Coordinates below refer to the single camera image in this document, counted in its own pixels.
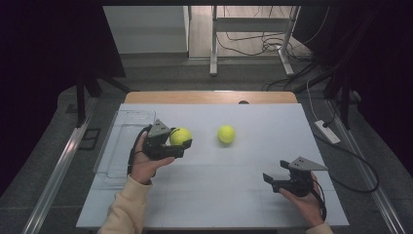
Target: sleeve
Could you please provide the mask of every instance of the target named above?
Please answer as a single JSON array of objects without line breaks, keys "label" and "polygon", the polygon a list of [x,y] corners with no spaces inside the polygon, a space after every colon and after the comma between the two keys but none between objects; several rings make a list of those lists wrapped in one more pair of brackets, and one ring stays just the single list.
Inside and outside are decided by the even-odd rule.
[{"label": "sleeve", "polygon": [[333,231],[331,230],[328,223],[325,222],[319,226],[308,229],[306,231],[306,234],[333,234]]},{"label": "sleeve", "polygon": [[145,218],[146,195],[152,185],[143,185],[129,175],[122,191],[109,207],[108,215],[97,233],[141,233]]}]

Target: clear plastic tray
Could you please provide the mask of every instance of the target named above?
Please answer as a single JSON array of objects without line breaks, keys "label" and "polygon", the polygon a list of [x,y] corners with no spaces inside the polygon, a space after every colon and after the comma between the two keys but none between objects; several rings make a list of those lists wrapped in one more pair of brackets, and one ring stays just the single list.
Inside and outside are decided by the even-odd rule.
[{"label": "clear plastic tray", "polygon": [[94,172],[106,185],[123,185],[127,179],[128,161],[140,131],[156,119],[155,111],[120,110],[102,145]]}]

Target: hand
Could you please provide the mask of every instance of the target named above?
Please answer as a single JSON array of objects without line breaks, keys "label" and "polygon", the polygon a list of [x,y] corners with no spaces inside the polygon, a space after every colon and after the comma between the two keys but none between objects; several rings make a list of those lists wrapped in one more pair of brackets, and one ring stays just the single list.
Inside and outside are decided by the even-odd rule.
[{"label": "hand", "polygon": [[133,164],[131,168],[131,178],[141,184],[150,184],[151,177],[155,174],[156,170],[162,166],[171,164],[175,158],[168,157],[159,161],[151,161],[148,156],[142,152],[143,141],[145,140],[147,132],[143,133],[137,142],[134,152],[138,152],[134,155]]},{"label": "hand", "polygon": [[[317,181],[316,176],[311,173],[313,180]],[[319,194],[318,185],[313,182],[314,190]],[[319,207],[319,201],[316,197],[309,193],[305,197],[297,197],[289,191],[281,188],[280,193],[290,202],[292,202],[300,211],[300,215],[307,221],[310,227],[319,226],[324,223],[321,218],[321,210]]]}]

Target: yellow tennis ball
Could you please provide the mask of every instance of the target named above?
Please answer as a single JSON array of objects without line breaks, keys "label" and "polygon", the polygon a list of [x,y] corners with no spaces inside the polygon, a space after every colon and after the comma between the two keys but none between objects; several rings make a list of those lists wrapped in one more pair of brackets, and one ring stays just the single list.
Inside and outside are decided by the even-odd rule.
[{"label": "yellow tennis ball", "polygon": [[218,138],[224,143],[231,143],[235,138],[235,130],[232,126],[223,125],[218,130]]},{"label": "yellow tennis ball", "polygon": [[169,135],[170,145],[182,145],[184,141],[191,139],[192,135],[185,128],[176,128]]}]

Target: power cord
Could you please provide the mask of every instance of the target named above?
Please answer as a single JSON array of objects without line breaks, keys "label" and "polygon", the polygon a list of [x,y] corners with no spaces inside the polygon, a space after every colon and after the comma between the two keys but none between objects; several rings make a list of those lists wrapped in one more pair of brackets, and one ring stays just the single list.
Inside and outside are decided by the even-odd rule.
[{"label": "power cord", "polygon": [[288,85],[290,85],[292,82],[294,82],[297,78],[304,76],[305,74],[309,73],[310,71],[312,71],[317,65],[319,64],[318,60],[312,61],[310,62],[307,66],[305,66],[301,71],[295,73],[291,79],[284,85],[283,87],[283,91],[286,90],[286,88],[288,87]]},{"label": "power cord", "polygon": [[315,135],[315,134],[313,134],[313,135],[314,135],[314,137],[316,137],[318,140],[322,141],[323,143],[326,143],[326,144],[328,144],[328,145],[330,145],[330,146],[332,146],[332,147],[334,147],[334,148],[336,148],[336,149],[338,149],[338,150],[340,150],[340,151],[349,153],[349,154],[351,154],[352,156],[354,156],[354,157],[356,157],[357,159],[359,159],[359,161],[361,161],[362,163],[364,163],[365,165],[367,165],[367,167],[368,167],[368,168],[371,170],[371,172],[373,172],[373,174],[374,174],[374,177],[375,177],[375,180],[376,180],[376,184],[375,184],[375,185],[373,186],[373,188],[371,188],[371,189],[368,189],[368,190],[360,190],[360,189],[353,188],[353,187],[351,187],[351,186],[349,186],[349,185],[341,182],[340,180],[336,179],[336,178],[335,178],[334,176],[332,176],[332,175],[330,176],[330,177],[331,177],[331,180],[333,180],[333,181],[335,181],[336,183],[340,184],[341,186],[343,186],[343,187],[345,187],[345,188],[347,188],[347,189],[349,189],[349,190],[351,190],[351,191],[353,191],[353,192],[357,192],[357,193],[372,193],[372,192],[376,191],[377,188],[379,188],[379,185],[380,185],[379,175],[377,174],[377,171],[373,168],[373,166],[371,166],[370,163],[368,163],[365,159],[361,158],[360,156],[356,155],[355,153],[353,153],[353,152],[351,152],[351,151],[349,151],[349,150],[347,150],[347,149],[345,149],[345,148],[342,148],[342,147],[337,146],[337,145],[335,145],[335,144],[331,144],[330,142],[324,140],[324,139],[321,138],[320,136],[317,136],[317,135]]},{"label": "power cord", "polygon": [[317,116],[316,116],[316,112],[314,112],[313,102],[312,102],[312,100],[311,100],[309,82],[310,82],[310,79],[307,79],[307,93],[309,94],[309,100],[310,100],[311,111],[313,112],[313,115],[314,115],[314,118],[316,119],[316,121],[318,121],[318,120],[319,120],[319,118],[317,118]]}]

